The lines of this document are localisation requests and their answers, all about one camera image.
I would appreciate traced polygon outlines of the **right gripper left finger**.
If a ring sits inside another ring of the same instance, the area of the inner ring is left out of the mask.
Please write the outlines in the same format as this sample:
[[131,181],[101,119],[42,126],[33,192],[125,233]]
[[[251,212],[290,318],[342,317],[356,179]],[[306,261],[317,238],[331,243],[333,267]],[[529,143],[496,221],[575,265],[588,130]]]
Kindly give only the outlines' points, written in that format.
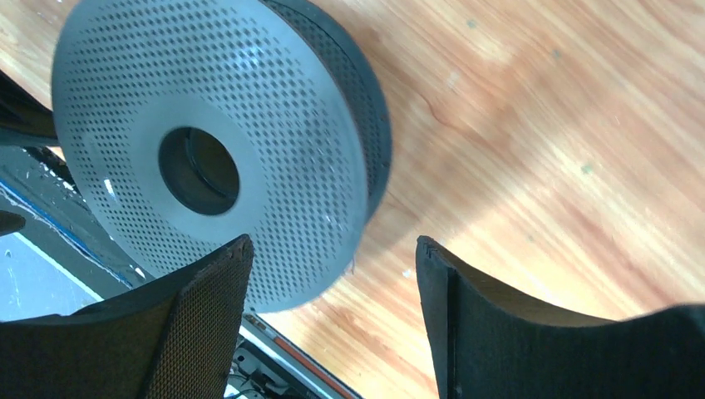
[[2,397],[221,398],[253,257],[241,235],[73,314],[2,323]]

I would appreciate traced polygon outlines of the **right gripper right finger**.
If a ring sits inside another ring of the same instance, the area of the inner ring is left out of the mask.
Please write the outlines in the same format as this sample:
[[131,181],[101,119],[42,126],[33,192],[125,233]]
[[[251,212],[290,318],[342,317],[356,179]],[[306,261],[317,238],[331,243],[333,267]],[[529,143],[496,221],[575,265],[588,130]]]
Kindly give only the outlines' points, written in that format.
[[416,250],[442,398],[701,398],[704,306],[610,321],[540,300],[434,239]]

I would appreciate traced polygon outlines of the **black cable spool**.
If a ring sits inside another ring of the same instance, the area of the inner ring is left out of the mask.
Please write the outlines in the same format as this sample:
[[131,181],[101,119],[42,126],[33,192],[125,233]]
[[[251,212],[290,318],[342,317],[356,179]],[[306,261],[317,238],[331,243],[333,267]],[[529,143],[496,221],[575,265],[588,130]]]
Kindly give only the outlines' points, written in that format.
[[138,266],[159,278],[246,234],[256,313],[345,274],[392,163],[370,63],[309,1],[81,1],[52,110],[77,188]]

